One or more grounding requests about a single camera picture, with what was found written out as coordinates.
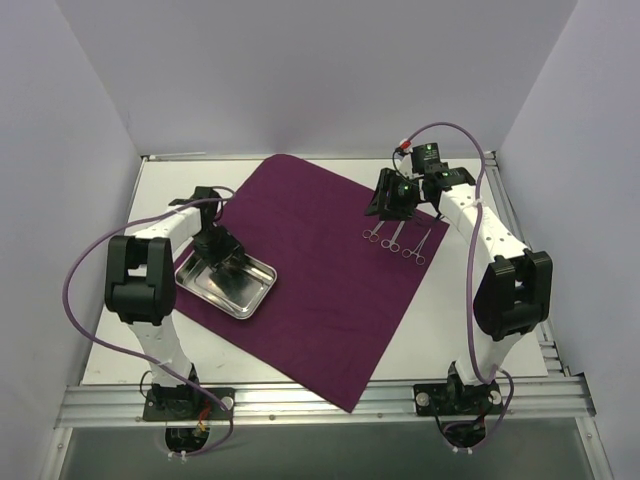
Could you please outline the purple cloth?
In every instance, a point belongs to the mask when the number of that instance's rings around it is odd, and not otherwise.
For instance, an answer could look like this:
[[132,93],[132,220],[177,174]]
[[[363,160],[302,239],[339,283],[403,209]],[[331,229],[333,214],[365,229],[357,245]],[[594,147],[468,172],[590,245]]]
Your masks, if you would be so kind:
[[178,311],[346,410],[371,379],[440,379],[450,348],[436,291],[424,283],[446,227],[422,217],[396,234],[424,265],[364,239],[377,160],[186,162],[176,187],[224,185],[237,195],[223,224],[273,266],[273,289],[237,320],[180,290]]

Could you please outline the steel instrument tray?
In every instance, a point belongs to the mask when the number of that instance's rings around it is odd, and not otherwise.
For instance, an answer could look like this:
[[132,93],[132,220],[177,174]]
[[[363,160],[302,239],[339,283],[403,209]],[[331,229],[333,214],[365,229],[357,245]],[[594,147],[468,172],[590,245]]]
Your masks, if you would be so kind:
[[248,320],[266,299],[278,275],[274,267],[247,257],[244,270],[229,275],[222,268],[212,271],[193,251],[185,251],[176,263],[175,308],[198,322],[221,314],[237,321]]

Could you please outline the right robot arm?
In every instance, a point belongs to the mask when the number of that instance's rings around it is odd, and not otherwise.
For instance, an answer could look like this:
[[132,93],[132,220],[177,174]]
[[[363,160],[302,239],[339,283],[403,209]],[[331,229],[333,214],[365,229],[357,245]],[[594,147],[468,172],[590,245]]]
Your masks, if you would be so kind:
[[486,206],[480,183],[464,168],[437,168],[406,179],[381,170],[365,213],[404,222],[429,203],[468,245],[465,284],[466,355],[453,364],[457,379],[444,388],[455,412],[480,400],[479,385],[491,383],[512,348],[549,316],[553,261],[533,251]]

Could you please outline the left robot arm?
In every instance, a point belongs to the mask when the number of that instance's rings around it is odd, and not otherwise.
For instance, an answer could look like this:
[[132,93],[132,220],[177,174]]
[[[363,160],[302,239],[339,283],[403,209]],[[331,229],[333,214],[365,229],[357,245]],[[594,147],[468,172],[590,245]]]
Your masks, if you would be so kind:
[[178,339],[172,313],[177,300],[173,254],[191,240],[197,260],[211,271],[234,275],[246,265],[242,244],[218,224],[224,210],[216,187],[197,186],[175,199],[167,215],[135,235],[115,235],[107,247],[105,304],[134,332],[153,358],[151,393],[179,419],[194,417],[202,395],[194,364]]

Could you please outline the steel forceps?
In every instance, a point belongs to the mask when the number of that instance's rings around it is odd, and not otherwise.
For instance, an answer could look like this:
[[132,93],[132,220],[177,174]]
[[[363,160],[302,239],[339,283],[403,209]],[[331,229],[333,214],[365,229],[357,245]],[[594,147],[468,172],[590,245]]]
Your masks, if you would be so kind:
[[384,224],[385,221],[380,220],[373,228],[364,230],[362,232],[362,237],[371,243],[378,242],[380,239],[379,231],[384,226]]
[[402,251],[401,255],[404,259],[413,258],[415,263],[419,266],[424,265],[426,263],[426,257],[422,255],[422,248],[429,238],[431,230],[427,230],[419,243],[413,247],[412,249],[406,248]]

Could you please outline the steel surgical scissors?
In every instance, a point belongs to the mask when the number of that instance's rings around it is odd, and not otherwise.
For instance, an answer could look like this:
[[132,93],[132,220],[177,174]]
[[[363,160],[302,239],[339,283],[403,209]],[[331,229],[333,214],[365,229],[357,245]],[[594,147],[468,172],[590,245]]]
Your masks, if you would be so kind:
[[405,225],[405,221],[400,221],[394,233],[392,234],[392,236],[390,238],[383,239],[381,241],[381,247],[386,250],[389,250],[392,253],[398,253],[400,251],[400,245],[398,243],[398,239],[400,234],[403,231],[404,225]]

